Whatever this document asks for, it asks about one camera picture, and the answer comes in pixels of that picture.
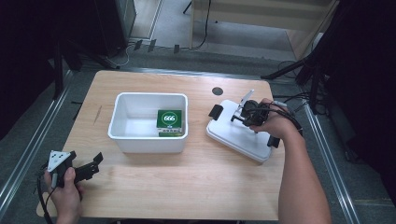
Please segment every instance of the human hand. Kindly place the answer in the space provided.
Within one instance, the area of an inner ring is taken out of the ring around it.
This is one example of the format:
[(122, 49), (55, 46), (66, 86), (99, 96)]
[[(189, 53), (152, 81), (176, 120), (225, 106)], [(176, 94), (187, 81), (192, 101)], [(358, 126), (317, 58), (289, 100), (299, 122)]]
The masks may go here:
[[(273, 101), (266, 98), (262, 99), (262, 103), (264, 104), (271, 104), (272, 102)], [(286, 107), (279, 108), (277, 105), (270, 105), (270, 108), (274, 110), (288, 110)], [(276, 112), (270, 112), (268, 114), (268, 119), (261, 126), (251, 125), (249, 128), (257, 133), (268, 132), (273, 137), (280, 139), (284, 139), (291, 134), (298, 133), (294, 124), (289, 119), (284, 118)]]
[(73, 167), (69, 167), (64, 174), (64, 187), (56, 188), (52, 192), (51, 176), (48, 171), (44, 174), (49, 192), (53, 203), (55, 204), (56, 211), (58, 212), (57, 222), (62, 223), (78, 223), (79, 217), (82, 214), (81, 200), (79, 192), (83, 192), (83, 188), (74, 184), (76, 172)]

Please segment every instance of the white platform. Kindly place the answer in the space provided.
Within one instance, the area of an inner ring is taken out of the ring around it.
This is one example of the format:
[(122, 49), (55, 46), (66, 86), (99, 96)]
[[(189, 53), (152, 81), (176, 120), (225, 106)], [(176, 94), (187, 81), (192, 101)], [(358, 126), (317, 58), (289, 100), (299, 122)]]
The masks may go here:
[(271, 155), (271, 148), (267, 146), (269, 133), (254, 133), (242, 124), (240, 120), (231, 121), (238, 104), (225, 100), (218, 120), (210, 120), (206, 133), (222, 144), (233, 148), (253, 160), (264, 162)]

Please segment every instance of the human arm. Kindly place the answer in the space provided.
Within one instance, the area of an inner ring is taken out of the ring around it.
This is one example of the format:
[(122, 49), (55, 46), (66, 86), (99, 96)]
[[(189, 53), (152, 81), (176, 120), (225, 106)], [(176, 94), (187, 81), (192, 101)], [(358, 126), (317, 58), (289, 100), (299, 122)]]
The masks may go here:
[[(77, 188), (74, 184), (76, 178), (76, 172), (73, 167), (69, 167), (64, 174), (64, 187), (56, 188), (55, 191), (50, 195), (53, 203), (55, 204), (58, 217), (56, 220), (57, 224), (75, 224), (82, 214), (82, 206), (79, 198), (79, 191), (82, 188)], [(49, 192), (52, 192), (51, 188), (51, 176), (48, 171), (44, 174)]]
[(283, 140), (285, 166), (279, 192), (280, 223), (331, 223), (329, 205), (306, 151), (305, 140), (288, 119), (270, 112), (255, 132), (268, 132)]

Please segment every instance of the white plastic bin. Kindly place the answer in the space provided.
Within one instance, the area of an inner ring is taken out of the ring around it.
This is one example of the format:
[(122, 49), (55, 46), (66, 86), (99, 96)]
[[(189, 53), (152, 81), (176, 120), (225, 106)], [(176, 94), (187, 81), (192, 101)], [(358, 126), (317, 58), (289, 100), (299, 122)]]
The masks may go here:
[[(182, 136), (159, 137), (159, 109), (182, 111)], [(120, 150), (132, 153), (181, 152), (188, 132), (188, 99), (181, 93), (122, 92), (117, 96), (108, 127), (108, 136)]]

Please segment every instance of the black circle sticker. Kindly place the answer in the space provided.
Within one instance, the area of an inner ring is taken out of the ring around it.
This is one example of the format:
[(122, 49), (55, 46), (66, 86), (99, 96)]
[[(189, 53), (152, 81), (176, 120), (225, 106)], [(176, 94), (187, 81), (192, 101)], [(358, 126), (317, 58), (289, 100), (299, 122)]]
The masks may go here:
[(212, 89), (213, 94), (215, 95), (222, 95), (223, 94), (223, 90), (220, 87), (215, 87)]

